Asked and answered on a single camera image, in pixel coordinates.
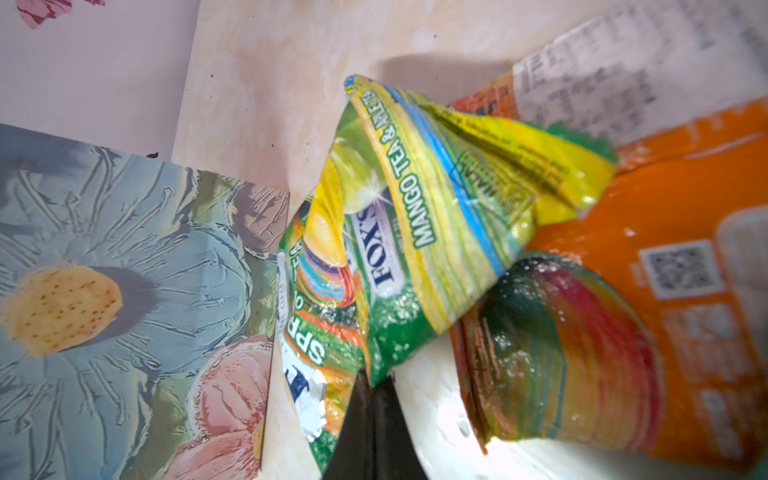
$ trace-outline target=beige marble surface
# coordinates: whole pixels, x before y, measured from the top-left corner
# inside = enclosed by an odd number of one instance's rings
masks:
[[[287,188],[293,212],[319,176],[347,75],[365,74],[448,102],[615,4],[202,0],[173,161]],[[319,478],[277,346],[275,353],[259,478]],[[448,337],[400,366],[396,388],[433,480],[721,478],[548,441],[494,442],[484,456],[458,395]]]

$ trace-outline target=candy wrapper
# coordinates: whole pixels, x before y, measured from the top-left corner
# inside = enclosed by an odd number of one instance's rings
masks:
[[[314,194],[281,246],[283,365],[321,468],[355,375],[372,386],[445,332],[537,225],[573,219],[611,180],[609,144],[461,114],[364,77]]]
[[[620,149],[453,330],[482,443],[562,439],[745,470],[768,439],[768,103]]]

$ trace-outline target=orange plastic package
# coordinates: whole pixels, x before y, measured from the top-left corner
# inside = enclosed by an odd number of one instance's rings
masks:
[[[453,107],[516,118],[511,78]],[[472,424],[749,468],[768,440],[768,98],[618,151],[588,217],[542,227],[452,331]]]

